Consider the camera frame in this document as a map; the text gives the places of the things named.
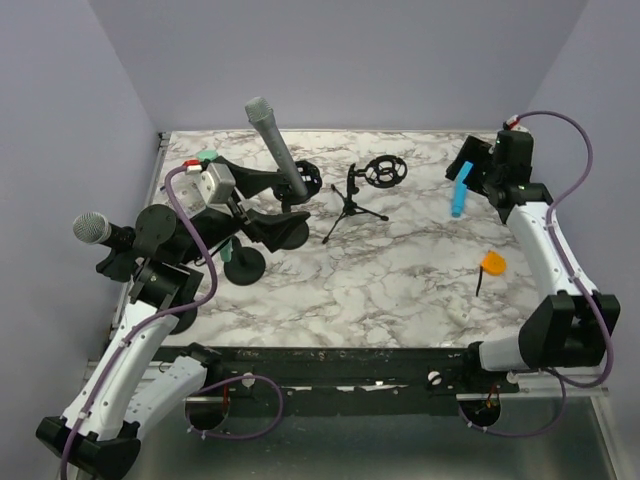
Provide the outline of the blue microphone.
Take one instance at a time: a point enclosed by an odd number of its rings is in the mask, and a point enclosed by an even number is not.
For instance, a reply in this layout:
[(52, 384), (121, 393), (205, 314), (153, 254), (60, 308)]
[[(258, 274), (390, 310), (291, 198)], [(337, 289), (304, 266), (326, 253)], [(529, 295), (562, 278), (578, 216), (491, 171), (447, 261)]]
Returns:
[(471, 162), (465, 162), (455, 177), (455, 186), (451, 202), (451, 216), (453, 218), (459, 218), (464, 212), (467, 195), (465, 180), (472, 168), (473, 165)]

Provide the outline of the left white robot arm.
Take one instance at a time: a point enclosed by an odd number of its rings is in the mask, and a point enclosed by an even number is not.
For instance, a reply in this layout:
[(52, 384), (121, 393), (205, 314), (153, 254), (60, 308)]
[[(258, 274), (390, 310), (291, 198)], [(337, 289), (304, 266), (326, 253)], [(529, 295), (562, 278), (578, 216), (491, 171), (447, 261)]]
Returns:
[(97, 271), (130, 289), (117, 331), (89, 380), (63, 413), (37, 428), (37, 438), (60, 460), (61, 478), (71, 468), (96, 479), (123, 478), (144, 436), (175, 405), (220, 387), (220, 368), (198, 346), (149, 386), (140, 382), (165, 338), (190, 326), (214, 298), (213, 257), (221, 246), (244, 233), (277, 251), (306, 223), (307, 212), (267, 215), (245, 209), (242, 201), (269, 189), (287, 202), (305, 202), (320, 185), (317, 177), (302, 179), (307, 169), (305, 162), (260, 171), (221, 156), (192, 159), (166, 175), (166, 202), (146, 207), (133, 226), (116, 226), (97, 212), (75, 219), (78, 240), (109, 251)]

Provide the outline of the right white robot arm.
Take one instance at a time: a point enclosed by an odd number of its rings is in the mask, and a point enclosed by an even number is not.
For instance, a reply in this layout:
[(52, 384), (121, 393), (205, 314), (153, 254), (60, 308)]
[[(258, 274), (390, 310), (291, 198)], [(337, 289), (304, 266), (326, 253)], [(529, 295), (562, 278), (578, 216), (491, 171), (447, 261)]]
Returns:
[(523, 131), (502, 130), (493, 143), (469, 136), (446, 170), (447, 179), (463, 178), (489, 200), (523, 250), (540, 298), (515, 334), (469, 346), (459, 371), (474, 392), (493, 384), (498, 371), (597, 366), (620, 315), (618, 299), (582, 271), (547, 187), (531, 182), (533, 147)]

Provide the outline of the grey microphone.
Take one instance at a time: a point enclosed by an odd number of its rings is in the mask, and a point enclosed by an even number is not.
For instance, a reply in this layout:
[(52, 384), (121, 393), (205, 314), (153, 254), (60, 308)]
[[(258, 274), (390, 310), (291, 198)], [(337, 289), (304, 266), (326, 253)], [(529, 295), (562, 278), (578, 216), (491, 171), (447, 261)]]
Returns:
[(273, 108), (263, 97), (245, 104), (249, 123), (259, 133), (280, 171), (286, 176), (296, 196), (306, 197), (308, 189), (277, 126)]

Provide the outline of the black round-base shock mount stand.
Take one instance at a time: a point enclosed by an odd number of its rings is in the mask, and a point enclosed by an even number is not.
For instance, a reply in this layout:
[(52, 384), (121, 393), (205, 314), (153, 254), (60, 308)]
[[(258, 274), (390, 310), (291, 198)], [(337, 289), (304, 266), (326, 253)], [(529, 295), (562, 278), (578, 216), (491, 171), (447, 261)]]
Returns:
[[(320, 171), (316, 165), (307, 160), (295, 161), (298, 173), (301, 175), (304, 186), (307, 189), (305, 195), (299, 195), (293, 191), (289, 180), (280, 171), (269, 172), (273, 177), (271, 189), (274, 197), (280, 202), (283, 213), (290, 213), (291, 207), (307, 203), (315, 196), (323, 185)], [(303, 221), (295, 229), (286, 233), (278, 239), (277, 247), (271, 252), (278, 250), (296, 250), (302, 247), (309, 238), (309, 226)]]

